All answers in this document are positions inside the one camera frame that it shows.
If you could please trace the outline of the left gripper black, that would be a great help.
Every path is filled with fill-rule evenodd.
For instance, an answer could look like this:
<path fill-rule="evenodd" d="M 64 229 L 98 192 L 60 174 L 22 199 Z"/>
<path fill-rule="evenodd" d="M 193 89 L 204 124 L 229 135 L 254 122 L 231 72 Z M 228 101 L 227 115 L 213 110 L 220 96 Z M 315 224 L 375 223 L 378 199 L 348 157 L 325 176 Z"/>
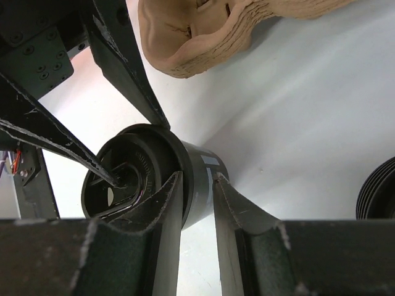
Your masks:
<path fill-rule="evenodd" d="M 117 186 L 118 178 L 36 100 L 73 75 L 71 60 L 89 44 L 103 76 L 149 123 L 169 129 L 125 1 L 1 1 L 1 129 Z"/>

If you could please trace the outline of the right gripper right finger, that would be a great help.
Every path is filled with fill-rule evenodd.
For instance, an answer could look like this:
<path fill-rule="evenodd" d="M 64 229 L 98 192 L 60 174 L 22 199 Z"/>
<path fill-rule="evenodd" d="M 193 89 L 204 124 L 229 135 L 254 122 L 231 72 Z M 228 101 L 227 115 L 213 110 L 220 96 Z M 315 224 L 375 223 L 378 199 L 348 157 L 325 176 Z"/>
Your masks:
<path fill-rule="evenodd" d="M 214 179 L 223 295 L 393 295 L 393 220 L 280 220 Z"/>

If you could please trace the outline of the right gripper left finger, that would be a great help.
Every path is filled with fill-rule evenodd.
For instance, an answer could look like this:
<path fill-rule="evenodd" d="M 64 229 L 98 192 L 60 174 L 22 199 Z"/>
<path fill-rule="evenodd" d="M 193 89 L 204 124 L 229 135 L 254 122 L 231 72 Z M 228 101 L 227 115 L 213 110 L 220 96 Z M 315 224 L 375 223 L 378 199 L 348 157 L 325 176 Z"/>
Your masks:
<path fill-rule="evenodd" d="M 183 174 L 110 223 L 1 221 L 2 295 L 175 295 Z"/>

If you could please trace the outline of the black cup lid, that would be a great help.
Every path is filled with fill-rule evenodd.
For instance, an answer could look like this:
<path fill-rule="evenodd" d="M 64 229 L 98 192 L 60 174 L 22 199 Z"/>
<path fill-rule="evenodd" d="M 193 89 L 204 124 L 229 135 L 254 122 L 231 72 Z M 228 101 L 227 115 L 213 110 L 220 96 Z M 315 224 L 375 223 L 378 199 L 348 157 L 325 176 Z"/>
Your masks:
<path fill-rule="evenodd" d="M 186 143 L 167 129 L 133 125 L 107 141 L 98 153 L 105 168 L 118 177 L 118 187 L 88 172 L 81 191 L 87 218 L 99 218 L 124 231 L 143 229 L 157 220 L 161 204 L 148 199 L 174 172 L 183 173 L 182 227 L 188 226 L 193 168 Z"/>

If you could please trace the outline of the dark single cup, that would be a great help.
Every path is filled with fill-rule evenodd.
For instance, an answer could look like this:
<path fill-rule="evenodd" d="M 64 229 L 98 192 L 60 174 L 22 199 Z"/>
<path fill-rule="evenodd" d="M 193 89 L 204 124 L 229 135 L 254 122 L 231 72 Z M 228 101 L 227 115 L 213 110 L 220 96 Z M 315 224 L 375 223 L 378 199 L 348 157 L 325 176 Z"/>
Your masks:
<path fill-rule="evenodd" d="M 214 175 L 221 173 L 228 178 L 229 174 L 222 159 L 211 150 L 184 141 L 182 144 L 191 165 L 184 183 L 188 193 L 183 213 L 182 229 L 185 230 L 212 214 Z"/>

